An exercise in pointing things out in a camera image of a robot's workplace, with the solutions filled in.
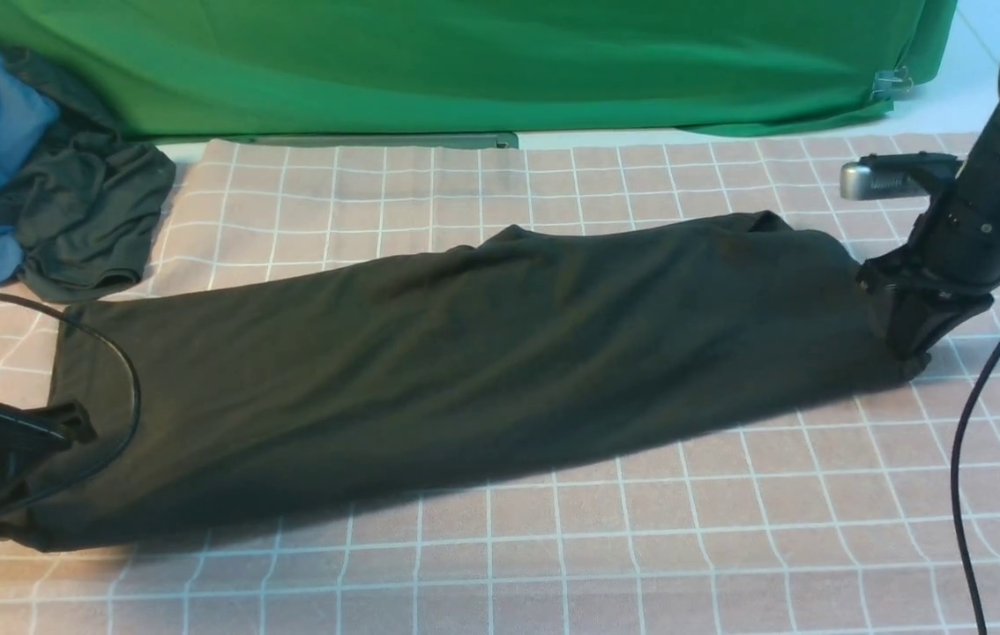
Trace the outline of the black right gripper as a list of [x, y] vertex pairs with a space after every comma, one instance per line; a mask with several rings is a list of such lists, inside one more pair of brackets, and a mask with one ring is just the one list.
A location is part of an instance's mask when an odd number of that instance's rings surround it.
[[902, 358], [991, 305], [1000, 287], [1000, 120], [985, 126], [954, 182], [930, 196], [906, 244], [868, 261], [860, 281]]

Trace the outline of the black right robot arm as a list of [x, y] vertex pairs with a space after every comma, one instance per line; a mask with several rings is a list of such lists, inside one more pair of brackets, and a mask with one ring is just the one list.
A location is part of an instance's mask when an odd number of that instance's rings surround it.
[[997, 105], [967, 157], [867, 155], [843, 166], [841, 194], [928, 198], [907, 241], [868, 258], [856, 277], [895, 355], [919, 356], [982, 314], [1000, 287], [1000, 67]]

